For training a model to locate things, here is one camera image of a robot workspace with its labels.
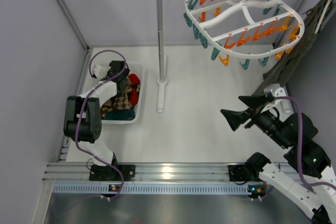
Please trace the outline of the tan green argyle sock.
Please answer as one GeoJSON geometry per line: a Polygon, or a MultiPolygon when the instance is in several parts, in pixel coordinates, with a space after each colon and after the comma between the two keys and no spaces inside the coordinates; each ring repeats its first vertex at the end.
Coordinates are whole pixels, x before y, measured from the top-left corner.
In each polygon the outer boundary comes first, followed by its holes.
{"type": "Polygon", "coordinates": [[[127,77],[124,89],[114,98],[113,109],[119,111],[132,109],[133,105],[130,102],[131,92],[131,81],[127,77]]]}

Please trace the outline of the brown argyle sock long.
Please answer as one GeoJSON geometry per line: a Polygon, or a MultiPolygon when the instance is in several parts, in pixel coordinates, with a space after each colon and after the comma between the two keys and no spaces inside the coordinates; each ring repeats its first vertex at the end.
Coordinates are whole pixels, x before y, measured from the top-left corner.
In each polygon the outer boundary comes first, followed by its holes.
{"type": "Polygon", "coordinates": [[[110,113],[113,111],[113,106],[112,105],[106,105],[104,104],[101,108],[101,115],[104,116],[106,113],[110,113]]]}

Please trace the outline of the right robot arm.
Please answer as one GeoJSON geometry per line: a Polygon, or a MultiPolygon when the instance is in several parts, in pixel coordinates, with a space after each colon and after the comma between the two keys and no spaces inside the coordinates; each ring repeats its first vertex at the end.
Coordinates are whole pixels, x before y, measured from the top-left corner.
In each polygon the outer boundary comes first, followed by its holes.
{"type": "Polygon", "coordinates": [[[267,93],[261,96],[239,96],[247,105],[243,111],[222,109],[230,128],[241,125],[259,128],[286,151],[284,159],[300,178],[296,182],[279,166],[260,152],[255,152],[242,165],[229,166],[229,179],[239,185],[264,182],[291,200],[312,223],[335,223],[335,172],[325,150],[313,139],[318,129],[309,117],[296,108],[285,121],[280,113],[270,112],[281,100],[295,103],[289,96],[267,93]]]}

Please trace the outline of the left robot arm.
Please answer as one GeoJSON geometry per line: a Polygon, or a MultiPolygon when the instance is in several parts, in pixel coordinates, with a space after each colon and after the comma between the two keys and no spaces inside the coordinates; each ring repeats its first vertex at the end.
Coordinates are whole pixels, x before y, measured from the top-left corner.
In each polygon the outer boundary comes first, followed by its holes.
{"type": "Polygon", "coordinates": [[[76,148],[93,158],[98,172],[115,178],[118,169],[116,155],[100,139],[102,131],[101,106],[120,92],[120,82],[129,70],[125,60],[116,61],[90,90],[66,100],[64,135],[72,139],[76,148]]]}

